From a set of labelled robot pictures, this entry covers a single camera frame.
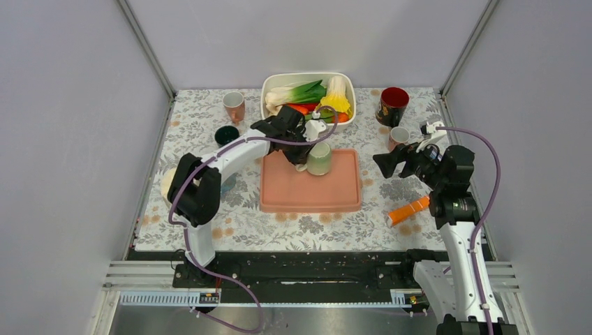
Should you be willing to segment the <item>light green mug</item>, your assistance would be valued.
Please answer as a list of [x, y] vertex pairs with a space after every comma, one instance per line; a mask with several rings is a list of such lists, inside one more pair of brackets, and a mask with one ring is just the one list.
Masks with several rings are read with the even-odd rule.
[[325, 142], [319, 142], [310, 150], [306, 163], [295, 166], [297, 172], [308, 172], [313, 176], [323, 176], [330, 172], [332, 148]]

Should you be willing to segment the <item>small pink mug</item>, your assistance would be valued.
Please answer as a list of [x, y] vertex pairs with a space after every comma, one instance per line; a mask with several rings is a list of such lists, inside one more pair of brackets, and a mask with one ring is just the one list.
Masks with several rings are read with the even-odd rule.
[[401, 126], [394, 127], [389, 132], [387, 148], [392, 151], [398, 144], [408, 144], [410, 132]]

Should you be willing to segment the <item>black mug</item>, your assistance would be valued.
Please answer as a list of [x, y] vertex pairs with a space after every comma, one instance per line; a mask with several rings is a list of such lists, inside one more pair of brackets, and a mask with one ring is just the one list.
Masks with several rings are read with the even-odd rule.
[[380, 102], [375, 113], [376, 120], [391, 128], [399, 126], [410, 96], [407, 91], [398, 87], [388, 87], [380, 94]]

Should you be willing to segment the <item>dark teal mug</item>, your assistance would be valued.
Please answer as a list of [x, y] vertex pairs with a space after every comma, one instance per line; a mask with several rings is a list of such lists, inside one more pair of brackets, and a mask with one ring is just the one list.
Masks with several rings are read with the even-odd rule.
[[240, 136], [239, 129], [234, 126], [222, 126], [214, 133], [214, 140], [219, 147], [224, 147]]

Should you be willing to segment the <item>large pink mug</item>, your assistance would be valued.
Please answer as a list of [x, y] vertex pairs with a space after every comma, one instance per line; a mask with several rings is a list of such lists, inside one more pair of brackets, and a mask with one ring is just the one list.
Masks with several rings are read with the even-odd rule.
[[231, 91], [223, 97], [223, 106], [234, 124], [244, 120], [246, 105], [244, 95], [239, 91]]

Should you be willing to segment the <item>blue patterned mug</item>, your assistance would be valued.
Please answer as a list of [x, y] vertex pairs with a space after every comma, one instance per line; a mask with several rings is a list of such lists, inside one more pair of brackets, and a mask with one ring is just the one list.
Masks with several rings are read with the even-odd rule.
[[221, 195], [224, 196], [228, 191], [232, 190], [237, 182], [237, 173], [231, 174], [221, 183]]

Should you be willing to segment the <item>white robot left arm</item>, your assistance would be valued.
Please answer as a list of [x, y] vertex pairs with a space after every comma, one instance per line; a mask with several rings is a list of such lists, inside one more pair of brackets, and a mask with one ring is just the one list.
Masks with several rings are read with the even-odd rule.
[[236, 140], [202, 157], [183, 155], [166, 194], [169, 222], [183, 229], [185, 257], [192, 264], [190, 278], [201, 287], [216, 280], [211, 221], [221, 203], [222, 184], [245, 165], [275, 151], [293, 165], [304, 164], [327, 124], [319, 112], [313, 118], [282, 107], [274, 116], [259, 120]]

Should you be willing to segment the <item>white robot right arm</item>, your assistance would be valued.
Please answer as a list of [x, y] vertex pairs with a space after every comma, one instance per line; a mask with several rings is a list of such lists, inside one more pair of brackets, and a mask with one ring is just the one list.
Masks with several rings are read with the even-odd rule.
[[478, 241], [480, 215], [468, 190], [474, 153], [459, 145], [441, 154], [434, 144], [424, 149], [418, 143], [398, 144], [373, 160], [385, 178], [403, 164], [399, 177], [414, 175], [431, 190], [429, 211], [445, 244], [452, 280], [435, 260], [404, 264], [400, 277], [409, 287], [421, 287], [438, 320], [437, 334], [518, 334], [496, 302]]

